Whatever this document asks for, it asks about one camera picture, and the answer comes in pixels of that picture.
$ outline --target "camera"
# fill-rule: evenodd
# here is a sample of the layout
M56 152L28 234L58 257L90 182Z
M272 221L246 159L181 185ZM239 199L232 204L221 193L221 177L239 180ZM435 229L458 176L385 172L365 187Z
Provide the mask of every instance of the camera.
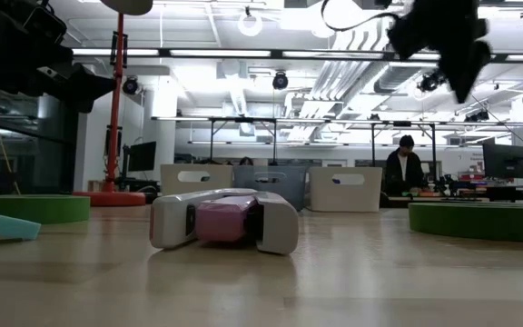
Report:
M439 69L436 69L433 73L424 74L421 82L417 84L417 88L421 92L433 92L446 82L445 75Z
M272 85L275 90L283 90L288 87L288 77L286 77L286 73L277 72L275 77L273 77Z
M139 94L143 88L138 83L138 77L136 76L128 76L126 77L126 81L123 83L123 92L129 95L137 95Z

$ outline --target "man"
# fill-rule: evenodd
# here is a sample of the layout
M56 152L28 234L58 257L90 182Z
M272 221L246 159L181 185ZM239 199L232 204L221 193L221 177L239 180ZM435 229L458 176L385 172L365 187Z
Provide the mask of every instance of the man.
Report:
M415 142L410 135L400 138L399 149L387 158L385 192L401 195L403 192L419 192L423 185L421 160L413 153Z

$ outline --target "pink fabric pad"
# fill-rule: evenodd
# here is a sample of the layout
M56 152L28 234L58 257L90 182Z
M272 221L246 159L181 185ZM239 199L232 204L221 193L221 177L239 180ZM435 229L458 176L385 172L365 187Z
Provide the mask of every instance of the pink fabric pad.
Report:
M257 202L253 196L228 196L197 207L195 231L204 241L235 242L245 235L243 222Z

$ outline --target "green circular base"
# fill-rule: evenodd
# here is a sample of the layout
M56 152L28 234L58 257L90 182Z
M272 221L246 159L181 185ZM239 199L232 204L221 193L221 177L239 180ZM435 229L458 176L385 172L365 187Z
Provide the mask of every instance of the green circular base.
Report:
M523 204L411 203L409 223L422 233L523 242Z
M34 223L73 223L90 218L90 198L68 195L1 195L0 214Z

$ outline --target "computer monitor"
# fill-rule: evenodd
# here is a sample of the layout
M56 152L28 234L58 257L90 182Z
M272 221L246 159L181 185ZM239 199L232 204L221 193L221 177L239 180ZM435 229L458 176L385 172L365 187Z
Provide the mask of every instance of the computer monitor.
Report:
M486 177L523 178L523 146L483 144Z
M137 144L129 150L129 172L146 172L154 169L154 155L156 153L156 142Z

